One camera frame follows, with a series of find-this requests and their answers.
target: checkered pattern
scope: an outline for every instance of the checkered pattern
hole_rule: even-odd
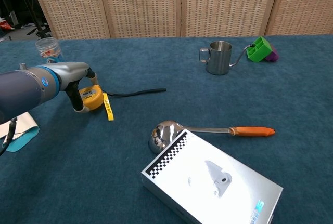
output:
[[[187,143],[187,133],[183,133],[173,145],[169,147],[164,155],[160,156],[147,170],[146,173],[154,179],[163,168],[179,153]]]

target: yellow tape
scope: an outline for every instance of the yellow tape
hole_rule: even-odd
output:
[[[111,108],[111,105],[110,105],[110,102],[109,102],[108,95],[106,93],[103,93],[103,97],[104,97],[104,106],[105,106],[105,109],[106,109],[106,113],[108,114],[108,120],[113,121],[114,120],[113,112],[112,112],[112,108]]]

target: black cable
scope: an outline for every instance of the black cable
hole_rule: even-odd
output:
[[[0,156],[7,150],[8,146],[12,142],[16,130],[16,120],[17,118],[10,120],[6,143],[5,146],[2,148],[2,150],[0,151]]]
[[[157,88],[157,89],[151,89],[151,90],[140,90],[140,91],[137,91],[135,93],[128,93],[128,94],[108,93],[104,90],[102,90],[102,91],[105,92],[108,96],[111,96],[111,97],[130,97],[130,96],[136,96],[136,95],[140,95],[140,94],[162,93],[166,90],[167,89],[165,89],[165,88]]]

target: silver box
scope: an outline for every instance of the silver box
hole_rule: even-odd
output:
[[[283,190],[188,130],[141,177],[187,223],[270,223]]]

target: plastic container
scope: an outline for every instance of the plastic container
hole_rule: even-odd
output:
[[[43,38],[35,43],[37,50],[46,63],[63,62],[58,41],[55,38]]]

